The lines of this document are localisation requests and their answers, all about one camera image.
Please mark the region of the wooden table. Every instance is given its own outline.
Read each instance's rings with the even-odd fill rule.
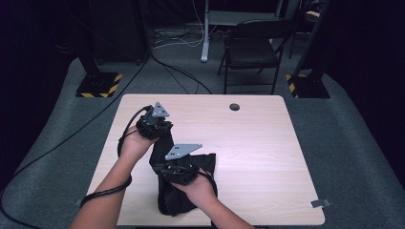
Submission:
[[[174,124],[175,143],[201,143],[192,155],[217,154],[219,199],[236,214],[254,225],[324,223],[322,209],[309,204],[318,196],[285,102],[274,95],[125,95],[89,193],[117,160],[117,142],[132,115],[157,101],[170,114],[166,120]],[[231,111],[231,103],[241,109]],[[199,209],[176,217],[159,212],[158,178],[148,163],[151,152],[152,147],[132,173],[118,225],[209,226],[209,218]]]

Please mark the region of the metal bracket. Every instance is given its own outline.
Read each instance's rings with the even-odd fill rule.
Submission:
[[[156,102],[155,108],[152,112],[153,117],[165,117],[169,116],[170,114],[164,110],[163,106],[160,105],[159,102]]]
[[[310,205],[312,206],[312,208],[316,208],[316,207],[325,208],[325,207],[331,206],[331,202],[326,198],[325,199],[317,199],[317,200],[311,201]]]
[[[166,160],[179,159],[202,147],[202,144],[176,144],[164,157]]]

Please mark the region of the gray carpet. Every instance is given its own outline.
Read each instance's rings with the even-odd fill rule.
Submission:
[[[166,46],[154,49],[153,55],[193,73],[213,94],[221,94],[223,76],[217,76],[216,71],[223,44],[222,40],[211,42],[207,63],[200,62],[201,45]],[[296,48],[288,59],[287,50],[275,94],[286,101],[318,197],[332,202],[324,209],[325,224],[318,228],[405,228],[405,192],[345,91],[325,75],[323,82],[331,99],[292,98],[285,75],[293,72],[301,51]],[[72,63],[53,114],[21,167],[46,154],[117,100],[82,131],[15,178],[3,199],[11,216],[40,228],[70,225],[78,210],[75,200],[85,196],[92,179],[117,110],[117,96],[140,67],[133,63],[99,66],[103,72],[123,74],[116,94],[112,98],[77,98],[75,90],[85,72],[78,60]],[[195,81],[172,73],[182,87],[150,58],[123,93],[207,94]],[[268,92],[269,87],[230,90],[231,94]],[[0,228],[25,227],[0,215]]]

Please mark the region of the black fabric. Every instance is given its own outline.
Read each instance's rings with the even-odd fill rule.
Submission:
[[[189,212],[196,206],[188,199],[187,195],[175,188],[170,182],[163,178],[160,170],[164,168],[166,163],[165,156],[174,146],[173,137],[169,132],[161,137],[154,145],[153,153],[149,159],[149,164],[158,175],[159,195],[158,206],[159,210],[164,215],[175,216],[181,213]],[[214,176],[216,155],[198,155],[190,157],[191,163],[199,166],[205,171]],[[212,179],[212,185],[216,194],[218,194],[215,181]]]
[[[191,156],[194,164],[205,169],[211,175],[214,175],[216,155],[198,155]],[[163,176],[158,176],[159,181],[159,196],[158,205],[159,210],[164,215],[175,216],[181,213],[186,213],[194,208],[194,205],[187,197],[187,195],[175,188],[170,182],[167,182]],[[218,193],[215,182],[213,183],[215,193]]]

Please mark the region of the black curtain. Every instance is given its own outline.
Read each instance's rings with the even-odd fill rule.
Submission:
[[[69,47],[69,31],[54,2],[7,1],[0,8],[1,190],[47,123],[75,58],[59,50]]]
[[[309,51],[348,93],[405,187],[405,14],[399,0],[331,0]]]

